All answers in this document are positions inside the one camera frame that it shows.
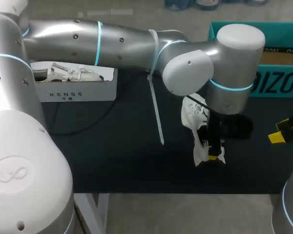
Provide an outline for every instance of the cardboard box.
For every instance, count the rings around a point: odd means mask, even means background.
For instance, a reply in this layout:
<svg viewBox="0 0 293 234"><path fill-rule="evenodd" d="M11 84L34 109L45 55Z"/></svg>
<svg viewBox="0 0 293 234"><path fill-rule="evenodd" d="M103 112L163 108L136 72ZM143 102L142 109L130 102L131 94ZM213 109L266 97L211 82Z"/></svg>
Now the cardboard box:
<svg viewBox="0 0 293 234"><path fill-rule="evenodd" d="M293 98L293 22L212 22L209 40L227 24L243 23L266 36L261 64L250 97Z"/></svg>

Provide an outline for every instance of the white cable tie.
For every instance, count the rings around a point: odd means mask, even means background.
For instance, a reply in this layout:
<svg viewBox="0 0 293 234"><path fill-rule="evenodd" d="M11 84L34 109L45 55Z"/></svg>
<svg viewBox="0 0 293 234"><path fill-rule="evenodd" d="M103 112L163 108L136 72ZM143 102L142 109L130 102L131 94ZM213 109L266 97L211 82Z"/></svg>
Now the white cable tie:
<svg viewBox="0 0 293 234"><path fill-rule="evenodd" d="M154 105L154 111L155 111L155 116L156 116L156 122L157 122L157 128L158 128L158 133L160 135L160 140L162 145L164 145L164 136L163 136L163 131L162 131L162 125L161 125L161 120L160 120L160 114L158 111L158 106L157 106L157 101L156 101L156 96L155 96L155 90L154 90L154 86L153 86L153 73L155 71L156 68L156 64L157 64L157 57L159 54L159 40L158 40L158 35L156 33L155 30L150 29L149 32L153 35L153 38L155 40L155 53L154 53L154 59L153 59L153 64L151 67L151 71L149 73L149 75L147 76L149 85L150 85L150 89L151 89L151 94L152 94L152 100L153 100L153 105Z"/></svg>

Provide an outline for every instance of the white box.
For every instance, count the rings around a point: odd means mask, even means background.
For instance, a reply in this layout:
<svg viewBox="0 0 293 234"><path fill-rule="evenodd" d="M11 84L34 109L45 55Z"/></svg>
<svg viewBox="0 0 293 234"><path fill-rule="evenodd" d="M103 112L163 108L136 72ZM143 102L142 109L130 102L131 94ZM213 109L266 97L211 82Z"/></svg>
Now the white box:
<svg viewBox="0 0 293 234"><path fill-rule="evenodd" d="M58 65L74 69L80 64L56 62ZM31 67L35 77L39 74L47 75L47 69L53 62L34 62ZM100 81L72 81L72 82L36 82L36 90L41 102L64 101L112 101L117 93L117 69L83 65L104 77Z"/></svg>

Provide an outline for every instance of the silver arm segment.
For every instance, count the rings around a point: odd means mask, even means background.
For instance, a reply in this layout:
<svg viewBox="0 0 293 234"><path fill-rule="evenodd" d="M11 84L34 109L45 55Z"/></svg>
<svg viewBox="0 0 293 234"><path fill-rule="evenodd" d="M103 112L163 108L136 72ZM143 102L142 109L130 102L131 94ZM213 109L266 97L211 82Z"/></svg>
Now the silver arm segment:
<svg viewBox="0 0 293 234"><path fill-rule="evenodd" d="M212 78L207 96L210 108L221 114L237 114L244 109L264 44L249 49L243 45L247 37L240 35L233 40L242 44L241 48L224 45L217 39L188 42L178 31L161 31L157 35L160 54L156 61L150 32L97 21L30 21L24 42L29 57L35 61L147 70L156 62L167 88L182 96L198 91Z"/></svg>

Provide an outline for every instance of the gray floor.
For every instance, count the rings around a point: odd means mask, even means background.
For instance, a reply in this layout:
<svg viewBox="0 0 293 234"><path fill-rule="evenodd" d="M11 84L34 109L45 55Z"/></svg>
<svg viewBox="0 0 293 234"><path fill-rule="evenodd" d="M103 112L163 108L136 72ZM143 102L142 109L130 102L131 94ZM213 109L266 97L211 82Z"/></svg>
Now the gray floor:
<svg viewBox="0 0 293 234"><path fill-rule="evenodd" d="M86 18L142 29L177 29L205 40L212 20L293 21L293 0L263 7L222 4L217 11L163 9L163 0L29 0L32 19ZM107 234L271 234L268 195L124 195L110 197ZM81 234L76 224L76 234Z"/></svg>

